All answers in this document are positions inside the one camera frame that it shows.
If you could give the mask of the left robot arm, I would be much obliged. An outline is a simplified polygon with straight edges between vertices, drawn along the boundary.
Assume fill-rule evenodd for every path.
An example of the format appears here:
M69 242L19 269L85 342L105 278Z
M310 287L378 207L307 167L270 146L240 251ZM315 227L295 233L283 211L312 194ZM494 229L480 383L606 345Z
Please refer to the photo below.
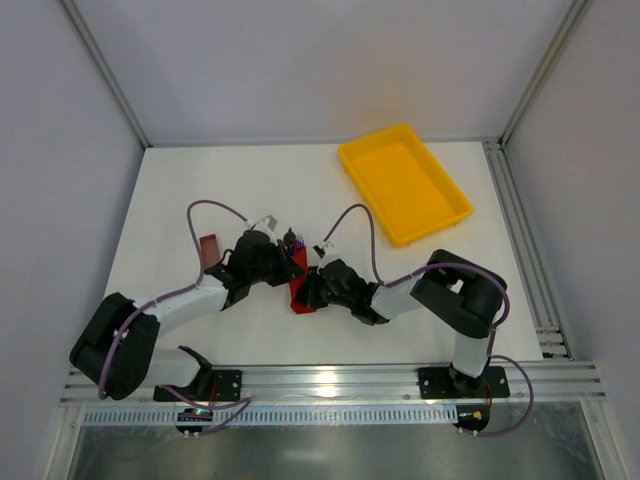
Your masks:
M231 308L256 284L278 287L301 278L304 270L292 257L296 240L293 231L273 240L250 229L228 260L206 269L195 286L157 300L133 300L119 292L106 296L72 347L71 365L97 385L103 398L123 400L139 388L153 387L157 401L209 399L221 389L211 362L187 346L160 349L157 340Z

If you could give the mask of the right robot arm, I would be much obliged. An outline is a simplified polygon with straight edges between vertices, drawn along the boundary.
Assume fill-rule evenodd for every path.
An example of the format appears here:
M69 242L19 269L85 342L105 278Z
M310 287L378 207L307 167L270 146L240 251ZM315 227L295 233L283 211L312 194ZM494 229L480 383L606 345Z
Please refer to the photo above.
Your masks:
M326 261L294 281L291 296L291 308L298 313L335 305L369 326L413 311L430 312L455 331L449 378L463 397L484 388L496 330L511 307L499 275L444 249L390 283L367 282L340 258Z

